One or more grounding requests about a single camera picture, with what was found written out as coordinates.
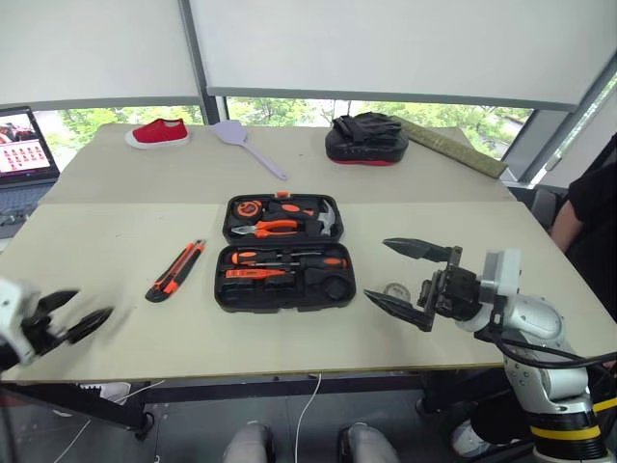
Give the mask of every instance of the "tool kit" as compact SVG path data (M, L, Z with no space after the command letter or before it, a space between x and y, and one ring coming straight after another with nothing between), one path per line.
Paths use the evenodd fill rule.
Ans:
M343 223L323 195L236 196L228 203L214 296L227 312L343 307L356 294Z

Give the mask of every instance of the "red sneaker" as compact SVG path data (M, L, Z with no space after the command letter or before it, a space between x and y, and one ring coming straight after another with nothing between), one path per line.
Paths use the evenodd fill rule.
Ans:
M169 121L157 119L143 127L126 132L124 140L131 147L140 150L186 145L189 143L189 132L182 119Z

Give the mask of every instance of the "black shirt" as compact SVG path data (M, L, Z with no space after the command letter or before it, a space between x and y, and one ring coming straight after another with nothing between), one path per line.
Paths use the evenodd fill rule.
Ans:
M616 177L612 163L570 185L570 203L584 225L566 256L617 320Z

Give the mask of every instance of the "purple spatula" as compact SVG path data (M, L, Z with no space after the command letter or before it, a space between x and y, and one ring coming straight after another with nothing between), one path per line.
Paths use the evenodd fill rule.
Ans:
M247 129L240 121L221 121L213 126L214 133L217 137L228 145L237 145L251 153L257 160L263 164L270 172L281 180L287 180L287 175L274 162L261 154L255 148L247 144Z

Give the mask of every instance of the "white shoe sole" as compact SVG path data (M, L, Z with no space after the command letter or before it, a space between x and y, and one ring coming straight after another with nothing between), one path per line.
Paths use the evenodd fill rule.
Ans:
M191 140L191 134L187 133L186 137L178 138L177 140L170 140L169 142L158 142L158 143L142 143L138 142L133 135L133 131L130 130L126 132L124 135L124 141L131 147L137 148L138 150L152 150L155 148L164 148L164 147L180 147L182 145L186 145Z

